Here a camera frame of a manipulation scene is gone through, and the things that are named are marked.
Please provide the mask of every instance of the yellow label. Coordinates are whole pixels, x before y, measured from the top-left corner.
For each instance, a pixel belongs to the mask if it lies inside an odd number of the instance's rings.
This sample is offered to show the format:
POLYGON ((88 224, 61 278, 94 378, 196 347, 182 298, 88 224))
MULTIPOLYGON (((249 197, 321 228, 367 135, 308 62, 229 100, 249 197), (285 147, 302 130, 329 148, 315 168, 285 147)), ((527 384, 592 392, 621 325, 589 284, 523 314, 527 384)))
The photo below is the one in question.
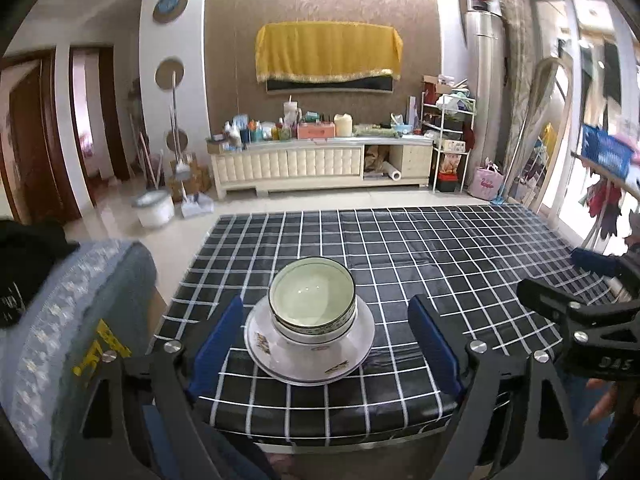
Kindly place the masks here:
MULTIPOLYGON (((111 350, 115 350, 122 357, 131 356, 131 350, 129 350, 129 348, 127 348, 120 341, 118 341, 118 338, 116 338, 116 336, 113 335, 113 332, 108 327, 108 325, 104 322, 103 319, 101 319, 98 322, 98 325, 96 326, 95 331, 100 336, 100 338, 102 338, 102 340, 105 343, 107 343, 107 345, 111 350)), ((97 367, 98 362, 102 357, 102 354, 103 354, 103 350, 102 350, 102 347, 100 346, 100 343, 98 342, 97 339, 94 339, 94 341, 91 343, 91 346, 89 347, 88 352, 85 354, 84 358, 82 359, 82 362, 79 365, 74 366, 72 368, 73 373, 76 376, 80 377, 84 372, 85 368, 91 367, 91 373, 89 373, 89 376, 88 376, 88 378, 90 379, 95 372, 95 368, 97 367)))

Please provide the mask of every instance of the paper towel roll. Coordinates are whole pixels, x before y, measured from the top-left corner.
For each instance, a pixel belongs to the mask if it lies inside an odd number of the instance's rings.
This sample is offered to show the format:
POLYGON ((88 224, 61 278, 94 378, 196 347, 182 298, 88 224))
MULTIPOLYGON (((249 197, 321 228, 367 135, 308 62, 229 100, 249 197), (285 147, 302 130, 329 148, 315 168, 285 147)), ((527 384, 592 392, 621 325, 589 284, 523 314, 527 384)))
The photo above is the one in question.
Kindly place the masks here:
POLYGON ((391 180, 398 181, 398 180, 400 180, 402 178, 402 173, 400 173, 398 170, 396 170, 396 168, 394 168, 388 162, 383 162, 382 163, 382 173, 388 174, 388 176, 389 176, 389 178, 391 180))

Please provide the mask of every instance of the brown textured wall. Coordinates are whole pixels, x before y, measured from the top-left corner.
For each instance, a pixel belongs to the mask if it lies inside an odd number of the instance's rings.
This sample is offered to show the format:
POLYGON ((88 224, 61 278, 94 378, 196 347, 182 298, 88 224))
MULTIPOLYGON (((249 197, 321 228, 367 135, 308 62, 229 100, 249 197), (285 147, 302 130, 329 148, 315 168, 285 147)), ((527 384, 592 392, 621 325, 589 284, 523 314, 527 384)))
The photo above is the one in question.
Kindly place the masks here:
POLYGON ((331 118, 349 113, 354 123, 388 123, 390 113, 405 114, 409 95, 420 95, 423 74, 440 73, 436 0, 205 0, 204 62, 212 131, 219 131, 238 113, 263 121, 282 116, 282 102, 288 96, 267 95, 264 83, 255 80, 255 35, 266 23, 295 20, 390 25, 404 42, 402 75, 392 94, 294 94, 303 111, 331 118))

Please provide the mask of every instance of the doorway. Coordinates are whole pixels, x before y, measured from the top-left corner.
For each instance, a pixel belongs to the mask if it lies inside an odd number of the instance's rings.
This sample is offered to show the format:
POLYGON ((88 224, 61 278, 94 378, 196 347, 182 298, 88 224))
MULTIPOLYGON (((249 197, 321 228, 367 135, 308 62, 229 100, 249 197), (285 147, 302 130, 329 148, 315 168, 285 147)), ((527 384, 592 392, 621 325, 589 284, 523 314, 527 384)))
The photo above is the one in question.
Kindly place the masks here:
POLYGON ((71 47, 69 97, 82 172, 95 205, 108 186, 130 179, 118 125, 112 46, 71 47))
POLYGON ((53 49, 0 59, 0 176, 23 224, 80 218, 58 135, 53 49))
MULTIPOLYGON (((573 63, 574 94, 568 132, 562 136, 561 153, 553 185, 541 211, 562 235, 579 245, 597 218, 582 206, 587 188, 598 181, 570 152, 580 153, 581 125, 600 126, 615 134, 622 119, 639 117, 638 41, 624 17, 610 0, 531 0, 538 57, 567 56, 573 63)), ((623 237, 630 231, 628 212, 638 207, 633 197, 622 201, 619 237, 598 240, 595 249, 606 254, 626 251, 623 237)))

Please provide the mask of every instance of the ceramic bowl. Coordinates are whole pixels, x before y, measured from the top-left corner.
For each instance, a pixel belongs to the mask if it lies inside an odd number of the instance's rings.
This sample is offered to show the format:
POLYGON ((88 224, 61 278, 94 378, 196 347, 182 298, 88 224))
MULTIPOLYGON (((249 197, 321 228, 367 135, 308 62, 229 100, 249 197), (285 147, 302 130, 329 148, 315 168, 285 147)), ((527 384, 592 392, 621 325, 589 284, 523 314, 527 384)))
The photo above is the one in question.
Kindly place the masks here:
POLYGON ((357 315, 358 315, 358 309, 354 308, 353 313, 351 314, 351 317, 347 320, 347 322, 344 325, 342 325, 341 327, 338 327, 336 330, 327 332, 326 334, 317 334, 317 335, 307 335, 307 334, 301 334, 299 332, 295 332, 287 328, 286 326, 284 326, 282 323, 280 323, 273 316, 273 314, 271 315, 271 322, 273 323, 273 326, 275 327, 275 329, 287 339, 291 339, 296 343, 302 343, 306 345, 318 345, 318 344, 331 343, 333 341, 336 341, 338 338, 341 338, 342 336, 344 336, 349 331, 349 329, 353 326, 353 323, 355 322, 357 315))
POLYGON ((254 362, 271 377, 297 386, 319 386, 346 377, 366 359, 373 345, 376 324, 361 298, 347 332, 326 344, 302 344, 284 337, 273 323, 267 297, 249 313, 244 344, 254 362))
POLYGON ((284 267, 269 288, 271 314, 304 335, 324 335, 344 326, 356 308, 356 287, 338 262, 312 256, 284 267))

